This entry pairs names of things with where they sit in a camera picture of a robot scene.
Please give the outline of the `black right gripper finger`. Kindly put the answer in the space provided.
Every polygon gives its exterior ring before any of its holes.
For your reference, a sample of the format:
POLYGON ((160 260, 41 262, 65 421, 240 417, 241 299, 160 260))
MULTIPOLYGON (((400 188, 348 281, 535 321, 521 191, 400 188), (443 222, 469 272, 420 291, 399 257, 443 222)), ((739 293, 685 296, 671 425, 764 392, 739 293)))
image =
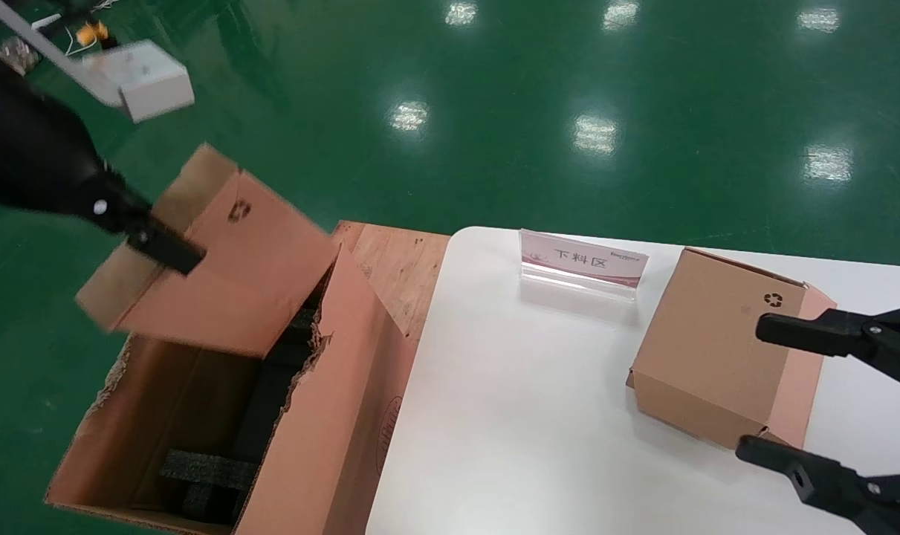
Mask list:
POLYGON ((900 308, 872 316, 830 308, 813 320, 765 313, 756 338, 828 357, 854 357, 900 383, 900 308))
POLYGON ((900 474, 861 476, 834 459, 752 435, 739 438, 736 456, 786 476, 803 504, 864 534, 900 534, 900 474))

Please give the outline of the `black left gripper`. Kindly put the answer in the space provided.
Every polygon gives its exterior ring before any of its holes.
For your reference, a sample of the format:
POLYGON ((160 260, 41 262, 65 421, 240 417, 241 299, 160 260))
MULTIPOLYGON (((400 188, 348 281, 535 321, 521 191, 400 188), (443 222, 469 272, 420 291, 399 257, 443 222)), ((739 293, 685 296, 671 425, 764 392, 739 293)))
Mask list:
POLYGON ((0 60, 0 204, 126 233, 134 250, 187 276, 206 253, 158 218, 97 152, 72 109, 0 60))

